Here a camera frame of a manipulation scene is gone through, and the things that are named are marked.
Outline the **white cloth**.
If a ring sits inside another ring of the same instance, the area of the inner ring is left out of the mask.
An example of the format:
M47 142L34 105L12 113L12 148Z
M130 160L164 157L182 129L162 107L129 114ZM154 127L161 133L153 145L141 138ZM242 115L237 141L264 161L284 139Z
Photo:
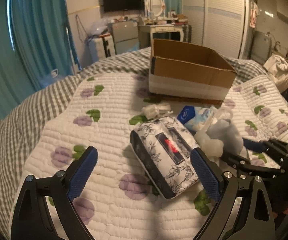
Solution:
M194 139L207 157L218 159L223 155L224 143L219 139L211 139L206 132L214 119L219 120L221 116L226 116L231 120L233 112L228 107L220 107L219 109L211 107L211 110L212 112L208 119L202 124L199 124L199 130L194 134Z

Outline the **grey knitted sock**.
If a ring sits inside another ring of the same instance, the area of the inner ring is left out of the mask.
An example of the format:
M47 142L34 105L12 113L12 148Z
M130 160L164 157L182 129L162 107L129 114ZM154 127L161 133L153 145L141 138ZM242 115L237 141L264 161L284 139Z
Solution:
M231 119L219 119L206 131L211 139L218 139L224 143L224 150L239 155L243 149L243 139Z

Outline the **blue white tissue packet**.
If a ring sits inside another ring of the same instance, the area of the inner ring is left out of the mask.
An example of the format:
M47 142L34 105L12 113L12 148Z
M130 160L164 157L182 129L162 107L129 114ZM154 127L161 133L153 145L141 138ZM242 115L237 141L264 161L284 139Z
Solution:
M215 107L194 107L184 106L177 116L177 119L191 133L201 130L208 120L212 120L217 109Z

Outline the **floral tissue pack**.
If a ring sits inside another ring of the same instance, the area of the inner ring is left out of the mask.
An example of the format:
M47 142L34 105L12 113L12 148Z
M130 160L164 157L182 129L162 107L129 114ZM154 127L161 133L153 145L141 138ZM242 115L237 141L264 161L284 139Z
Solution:
M198 145L175 117L144 122L130 133L133 151L158 192L173 199L198 181L190 153Z

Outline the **white sock bundle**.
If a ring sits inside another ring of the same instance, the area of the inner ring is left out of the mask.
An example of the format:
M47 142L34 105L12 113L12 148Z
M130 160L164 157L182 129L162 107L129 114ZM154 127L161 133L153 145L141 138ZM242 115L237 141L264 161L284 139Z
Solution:
M153 103L142 108L143 115L149 119L162 118L173 113L171 105L167 102Z

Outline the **white bag pile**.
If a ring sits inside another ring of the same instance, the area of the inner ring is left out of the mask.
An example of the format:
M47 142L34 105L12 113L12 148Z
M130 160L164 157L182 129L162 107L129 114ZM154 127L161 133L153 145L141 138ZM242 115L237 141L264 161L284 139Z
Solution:
M284 92L288 88L288 62L280 55L273 54L263 67L279 92Z

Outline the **grey checkered blanket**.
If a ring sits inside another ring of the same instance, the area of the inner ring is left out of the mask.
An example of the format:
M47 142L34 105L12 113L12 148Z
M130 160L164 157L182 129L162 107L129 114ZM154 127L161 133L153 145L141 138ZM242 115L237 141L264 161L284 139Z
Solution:
M60 116L80 83L100 74L136 74L148 77L151 49L124 53L88 66L32 94L0 120L0 232L9 239L16 195L23 168L39 142L44 126Z

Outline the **open cardboard box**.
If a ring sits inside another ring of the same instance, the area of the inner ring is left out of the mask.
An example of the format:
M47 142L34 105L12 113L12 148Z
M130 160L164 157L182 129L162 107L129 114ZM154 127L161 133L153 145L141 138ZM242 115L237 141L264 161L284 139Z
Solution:
M219 105L237 71L215 50L192 43L154 39L149 91L183 100Z

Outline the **white louvered wardrobe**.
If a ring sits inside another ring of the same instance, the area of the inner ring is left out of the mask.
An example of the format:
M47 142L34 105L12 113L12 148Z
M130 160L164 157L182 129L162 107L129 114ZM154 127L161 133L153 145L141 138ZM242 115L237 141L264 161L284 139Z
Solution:
M182 0L191 42L239 58L244 48L246 0Z

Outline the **white dressing table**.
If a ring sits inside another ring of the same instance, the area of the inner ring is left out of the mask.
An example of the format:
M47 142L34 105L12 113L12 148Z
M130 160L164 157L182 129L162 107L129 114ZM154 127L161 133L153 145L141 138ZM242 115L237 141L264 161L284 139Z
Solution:
M183 27L180 24L138 25L140 49L151 46L156 33L179 33L180 42L183 42Z

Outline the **small grey refrigerator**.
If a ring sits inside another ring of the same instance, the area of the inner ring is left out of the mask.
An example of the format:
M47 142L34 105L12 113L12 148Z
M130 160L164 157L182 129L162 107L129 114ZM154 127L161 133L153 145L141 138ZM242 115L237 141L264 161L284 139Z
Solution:
M125 21L110 24L116 54L139 50L139 33L137 22Z

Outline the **white vanity mirror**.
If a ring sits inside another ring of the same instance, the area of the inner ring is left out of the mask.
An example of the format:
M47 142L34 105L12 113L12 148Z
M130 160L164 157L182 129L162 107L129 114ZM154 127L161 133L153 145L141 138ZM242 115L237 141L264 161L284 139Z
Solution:
M145 11L148 17L160 17L164 11L164 0L145 0Z

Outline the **white storage box stack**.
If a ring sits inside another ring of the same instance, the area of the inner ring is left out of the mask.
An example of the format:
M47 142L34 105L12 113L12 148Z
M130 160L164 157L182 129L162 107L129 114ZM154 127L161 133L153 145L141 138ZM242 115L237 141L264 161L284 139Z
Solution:
M116 55L114 40L109 33L89 37L87 46L93 63Z

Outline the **teal window curtain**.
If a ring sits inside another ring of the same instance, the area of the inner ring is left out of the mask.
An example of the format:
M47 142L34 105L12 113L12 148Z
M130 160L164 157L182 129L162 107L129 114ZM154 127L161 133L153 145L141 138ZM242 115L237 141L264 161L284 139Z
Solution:
M76 64L66 0L0 0L0 120Z

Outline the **black wall television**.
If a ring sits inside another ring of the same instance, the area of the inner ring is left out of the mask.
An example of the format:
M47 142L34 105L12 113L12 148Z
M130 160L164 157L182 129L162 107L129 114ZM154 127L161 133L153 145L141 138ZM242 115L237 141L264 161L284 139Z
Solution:
M104 12L144 10L144 0L103 0Z

